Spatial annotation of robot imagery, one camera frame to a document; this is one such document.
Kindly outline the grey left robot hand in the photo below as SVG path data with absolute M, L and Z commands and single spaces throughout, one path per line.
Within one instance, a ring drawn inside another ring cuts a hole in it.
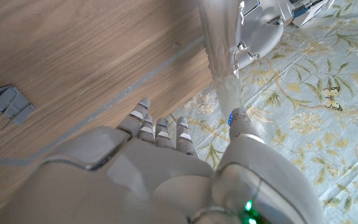
M 284 23 L 292 18 L 294 5 L 289 0 L 244 0 L 240 3 L 241 38 L 237 54 L 244 68 L 268 54 L 278 43 Z

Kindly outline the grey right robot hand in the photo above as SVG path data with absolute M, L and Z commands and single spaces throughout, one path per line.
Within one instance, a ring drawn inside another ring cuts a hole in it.
M 324 223 L 307 178 L 266 145 L 242 108 L 216 168 L 186 118 L 170 139 L 141 100 L 115 128 L 59 144 L 0 208 L 0 223 Z

